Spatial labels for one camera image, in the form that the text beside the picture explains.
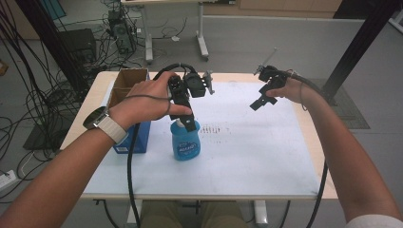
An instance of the shirt sleeve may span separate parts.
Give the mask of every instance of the shirt sleeve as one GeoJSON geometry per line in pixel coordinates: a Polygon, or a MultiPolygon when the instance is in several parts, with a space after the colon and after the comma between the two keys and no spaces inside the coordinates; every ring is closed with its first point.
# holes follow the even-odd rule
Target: shirt sleeve
{"type": "Polygon", "coordinates": [[[365,215],[354,218],[346,228],[403,228],[403,222],[397,218],[382,215],[365,215]]]}

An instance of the person's left hand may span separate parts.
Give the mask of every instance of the person's left hand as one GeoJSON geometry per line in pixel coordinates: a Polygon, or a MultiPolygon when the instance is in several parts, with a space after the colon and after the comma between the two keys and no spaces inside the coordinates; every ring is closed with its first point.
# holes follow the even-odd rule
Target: person's left hand
{"type": "Polygon", "coordinates": [[[168,100],[167,83],[174,72],[164,72],[157,81],[143,81],[134,85],[119,104],[110,108],[112,119],[121,127],[128,129],[131,125],[154,121],[163,115],[190,115],[189,107],[171,104],[168,100]]]}

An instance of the tabletop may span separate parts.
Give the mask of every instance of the tabletop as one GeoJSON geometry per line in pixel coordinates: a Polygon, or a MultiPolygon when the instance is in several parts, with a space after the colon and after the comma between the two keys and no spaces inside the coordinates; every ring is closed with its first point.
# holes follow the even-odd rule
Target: tabletop
{"type": "MultiPolygon", "coordinates": [[[[85,131],[81,123],[107,100],[118,72],[101,72],[89,91],[62,149],[85,131]]],[[[252,74],[213,73],[214,95],[192,99],[201,124],[201,153],[176,161],[165,117],[152,122],[147,152],[133,156],[137,199],[314,199],[323,165],[309,114],[286,99],[258,111],[248,105],[263,86],[252,74]]],[[[127,198],[127,155],[109,151],[83,197],[127,198]]],[[[323,195],[336,199],[331,178],[323,195]]]]}

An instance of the blue spray bottle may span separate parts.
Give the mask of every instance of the blue spray bottle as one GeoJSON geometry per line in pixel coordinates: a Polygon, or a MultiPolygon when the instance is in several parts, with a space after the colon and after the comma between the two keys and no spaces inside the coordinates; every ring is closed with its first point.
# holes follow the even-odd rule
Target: blue spray bottle
{"type": "Polygon", "coordinates": [[[196,130],[187,132],[179,119],[171,124],[172,147],[175,159],[178,161],[191,160],[201,152],[199,130],[201,126],[195,121],[196,130]]]}

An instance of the bottle label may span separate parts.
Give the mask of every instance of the bottle label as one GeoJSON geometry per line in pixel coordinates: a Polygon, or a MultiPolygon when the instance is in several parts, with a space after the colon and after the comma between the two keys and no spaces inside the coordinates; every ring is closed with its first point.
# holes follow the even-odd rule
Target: bottle label
{"type": "Polygon", "coordinates": [[[199,151],[199,145],[195,142],[179,142],[177,151],[179,156],[189,156],[199,151]]]}

